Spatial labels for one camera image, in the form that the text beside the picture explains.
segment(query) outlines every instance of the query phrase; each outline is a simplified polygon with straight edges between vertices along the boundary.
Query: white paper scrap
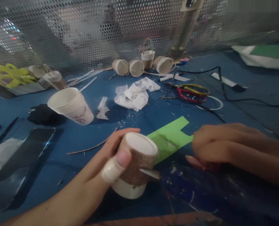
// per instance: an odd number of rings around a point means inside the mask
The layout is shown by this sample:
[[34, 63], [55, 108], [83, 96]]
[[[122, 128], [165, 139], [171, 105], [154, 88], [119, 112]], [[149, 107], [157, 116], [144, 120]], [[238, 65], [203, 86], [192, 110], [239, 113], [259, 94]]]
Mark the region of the white paper scrap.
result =
[[127, 85], [119, 86], [115, 90], [117, 96], [114, 102], [125, 108], [139, 111], [148, 103], [149, 95], [146, 89], [153, 92], [159, 90], [160, 86], [147, 77], [134, 82], [130, 88]]
[[100, 102], [98, 106], [99, 114], [96, 116], [98, 119], [105, 119], [108, 120], [108, 117], [106, 116], [106, 112], [110, 111], [109, 108], [106, 106], [107, 97], [103, 97], [102, 101]]

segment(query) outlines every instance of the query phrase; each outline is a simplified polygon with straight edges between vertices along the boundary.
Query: green paper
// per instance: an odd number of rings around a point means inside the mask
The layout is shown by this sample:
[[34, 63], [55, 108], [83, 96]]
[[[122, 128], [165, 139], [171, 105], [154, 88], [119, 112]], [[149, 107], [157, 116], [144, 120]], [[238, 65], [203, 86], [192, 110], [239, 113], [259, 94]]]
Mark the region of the green paper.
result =
[[279, 59], [279, 46], [256, 46], [250, 54]]
[[155, 164], [160, 163], [193, 141], [193, 135], [188, 136], [181, 131], [187, 124], [189, 121], [182, 116], [147, 136], [158, 148], [158, 158]]

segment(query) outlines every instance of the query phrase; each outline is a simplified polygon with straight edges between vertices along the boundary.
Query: black cable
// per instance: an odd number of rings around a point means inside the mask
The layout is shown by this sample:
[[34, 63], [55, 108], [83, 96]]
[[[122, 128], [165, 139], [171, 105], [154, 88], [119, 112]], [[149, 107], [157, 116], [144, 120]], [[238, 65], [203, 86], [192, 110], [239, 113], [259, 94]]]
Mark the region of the black cable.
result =
[[[221, 87], [222, 87], [222, 91], [223, 91], [223, 96], [226, 100], [230, 101], [230, 102], [236, 102], [236, 101], [247, 101], [247, 100], [254, 100], [254, 101], [258, 101], [258, 102], [261, 102], [265, 105], [268, 105], [270, 107], [279, 107], [279, 105], [272, 105], [272, 104], [269, 104], [269, 103], [266, 103], [265, 101], [262, 101], [262, 100], [258, 100], [258, 99], [253, 99], [253, 98], [247, 98], [247, 99], [236, 99], [236, 100], [231, 100], [227, 97], [226, 95], [226, 92], [225, 92], [225, 83], [223, 82], [222, 80], [222, 75], [221, 75], [221, 67], [220, 66], [217, 66], [217, 67], [214, 67], [210, 70], [207, 70], [207, 71], [202, 71], [202, 72], [190, 72], [190, 71], [176, 71], [176, 72], [184, 72], [184, 73], [190, 73], [190, 74], [202, 74], [202, 73], [206, 73], [206, 72], [210, 72], [210, 71], [213, 71], [215, 69], [218, 69], [218, 74], [219, 74], [219, 79], [220, 79], [220, 82], [221, 82]], [[168, 91], [166, 92], [165, 94], [165, 97], [166, 95], [169, 93], [169, 91], [171, 90], [171, 87], [172, 87], [172, 84], [170, 85]]]
[[223, 123], [226, 123], [226, 122], [224, 121], [224, 119], [221, 118], [216, 112], [214, 112], [213, 110], [210, 110], [209, 108], [207, 108], [207, 107], [205, 107], [205, 106], [203, 106], [203, 105], [201, 105], [201, 104], [197, 104], [197, 103], [194, 103], [194, 102], [190, 102], [190, 101], [188, 101], [188, 100], [185, 100], [185, 99], [179, 98], [179, 97], [162, 97], [162, 99], [165, 99], [165, 100], [184, 100], [184, 101], [186, 101], [187, 103], [194, 104], [194, 105], [196, 105], [196, 106], [198, 106], [198, 107], [201, 107], [203, 110], [205, 110], [205, 111], [207, 111], [207, 112], [213, 114], [214, 116], [216, 116], [216, 117], [217, 117], [218, 119], [220, 119]]

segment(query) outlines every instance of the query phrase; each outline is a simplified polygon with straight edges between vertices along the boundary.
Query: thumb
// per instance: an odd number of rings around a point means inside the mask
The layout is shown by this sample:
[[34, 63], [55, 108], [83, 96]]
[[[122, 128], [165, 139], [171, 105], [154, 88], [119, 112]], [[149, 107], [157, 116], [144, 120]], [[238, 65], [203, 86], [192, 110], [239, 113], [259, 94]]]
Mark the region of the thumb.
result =
[[128, 149], [121, 149], [118, 153], [110, 158], [103, 169], [93, 179], [95, 185], [100, 189], [108, 189], [110, 184], [125, 171], [132, 159], [131, 152]]

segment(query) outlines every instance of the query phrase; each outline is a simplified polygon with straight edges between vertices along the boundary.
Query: perforated metal sheet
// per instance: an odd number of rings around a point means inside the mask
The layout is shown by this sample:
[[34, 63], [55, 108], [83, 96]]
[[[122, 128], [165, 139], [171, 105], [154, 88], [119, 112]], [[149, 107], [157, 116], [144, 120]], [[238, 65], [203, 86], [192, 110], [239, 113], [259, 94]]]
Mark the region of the perforated metal sheet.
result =
[[[181, 0], [0, 0], [0, 64], [42, 65], [64, 75], [140, 57], [150, 37], [167, 55]], [[279, 40], [279, 12], [234, 13], [205, 0], [186, 53]]]

